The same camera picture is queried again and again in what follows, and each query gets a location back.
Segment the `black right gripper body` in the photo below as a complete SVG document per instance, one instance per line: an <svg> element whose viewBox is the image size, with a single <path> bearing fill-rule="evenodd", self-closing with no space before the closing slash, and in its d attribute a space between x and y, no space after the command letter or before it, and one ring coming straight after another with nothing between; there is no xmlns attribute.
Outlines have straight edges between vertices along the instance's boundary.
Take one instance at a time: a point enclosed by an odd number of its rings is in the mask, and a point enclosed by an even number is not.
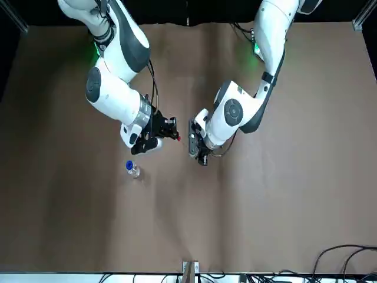
<svg viewBox="0 0 377 283"><path fill-rule="evenodd" d="M148 124L145 127L145 137L151 139L153 137L165 138L167 137L165 132L165 121L166 118L162 115L160 110L155 112L156 108L151 109L151 116L149 118Z"/></svg>

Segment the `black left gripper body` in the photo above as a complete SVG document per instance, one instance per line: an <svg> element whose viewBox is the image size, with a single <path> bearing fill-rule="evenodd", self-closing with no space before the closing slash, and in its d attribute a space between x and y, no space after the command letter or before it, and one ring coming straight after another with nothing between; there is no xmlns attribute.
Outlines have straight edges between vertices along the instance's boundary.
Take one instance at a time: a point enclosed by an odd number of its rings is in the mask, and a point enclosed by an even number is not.
<svg viewBox="0 0 377 283"><path fill-rule="evenodd" d="M211 153L211 149L206 146L201 134L197 135L197 148L198 156L208 156Z"/></svg>

